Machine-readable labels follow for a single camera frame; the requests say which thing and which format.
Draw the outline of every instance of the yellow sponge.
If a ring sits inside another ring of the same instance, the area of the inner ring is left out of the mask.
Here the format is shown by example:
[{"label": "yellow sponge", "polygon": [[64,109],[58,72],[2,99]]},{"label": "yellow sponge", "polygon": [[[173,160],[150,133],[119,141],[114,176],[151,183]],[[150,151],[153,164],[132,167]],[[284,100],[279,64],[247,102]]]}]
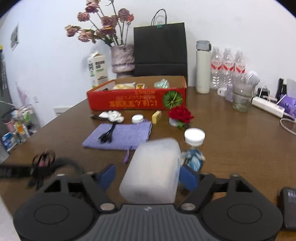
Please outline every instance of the yellow sponge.
[{"label": "yellow sponge", "polygon": [[152,123],[156,124],[161,119],[161,111],[158,110],[152,115]]}]

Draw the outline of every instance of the purple cloth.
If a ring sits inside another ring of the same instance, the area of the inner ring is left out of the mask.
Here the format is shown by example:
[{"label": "purple cloth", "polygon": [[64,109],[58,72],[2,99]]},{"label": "purple cloth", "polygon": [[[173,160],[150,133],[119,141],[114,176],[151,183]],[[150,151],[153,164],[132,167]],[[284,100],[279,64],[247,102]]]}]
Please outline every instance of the purple cloth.
[{"label": "purple cloth", "polygon": [[82,143],[82,146],[106,150],[135,150],[141,142],[148,140],[152,123],[146,121],[139,124],[117,124],[112,134],[112,142],[101,143],[98,138],[111,127],[112,124],[100,124]]},{"label": "purple cloth", "polygon": [[285,113],[296,117],[296,98],[285,96],[280,102],[279,106],[285,108]]}]

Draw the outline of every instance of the glass cup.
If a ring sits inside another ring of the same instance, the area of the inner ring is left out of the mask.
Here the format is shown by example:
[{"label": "glass cup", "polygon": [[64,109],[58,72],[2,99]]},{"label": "glass cup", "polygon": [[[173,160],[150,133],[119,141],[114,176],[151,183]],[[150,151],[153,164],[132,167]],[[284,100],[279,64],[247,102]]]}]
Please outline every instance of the glass cup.
[{"label": "glass cup", "polygon": [[234,109],[246,112],[251,105],[255,83],[248,81],[245,76],[236,76],[232,87]]}]

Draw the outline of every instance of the milk carton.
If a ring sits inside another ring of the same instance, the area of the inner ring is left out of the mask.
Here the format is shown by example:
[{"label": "milk carton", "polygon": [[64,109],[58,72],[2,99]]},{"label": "milk carton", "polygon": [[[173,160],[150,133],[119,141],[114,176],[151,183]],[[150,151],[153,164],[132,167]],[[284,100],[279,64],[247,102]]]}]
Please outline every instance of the milk carton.
[{"label": "milk carton", "polygon": [[89,65],[89,74],[91,76],[91,86],[93,88],[108,81],[105,55],[101,55],[98,53],[98,51],[95,51],[87,59],[87,63]]}]

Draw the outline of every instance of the gray bottle lid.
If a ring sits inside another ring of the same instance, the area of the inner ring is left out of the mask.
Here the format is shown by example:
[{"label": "gray bottle lid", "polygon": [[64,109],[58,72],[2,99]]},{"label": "gray bottle lid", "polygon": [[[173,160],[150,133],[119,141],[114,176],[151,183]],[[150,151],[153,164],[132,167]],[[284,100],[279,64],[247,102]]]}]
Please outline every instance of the gray bottle lid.
[{"label": "gray bottle lid", "polygon": [[196,49],[202,50],[202,51],[211,51],[212,46],[211,46],[211,43],[207,40],[198,40],[196,42]]}]

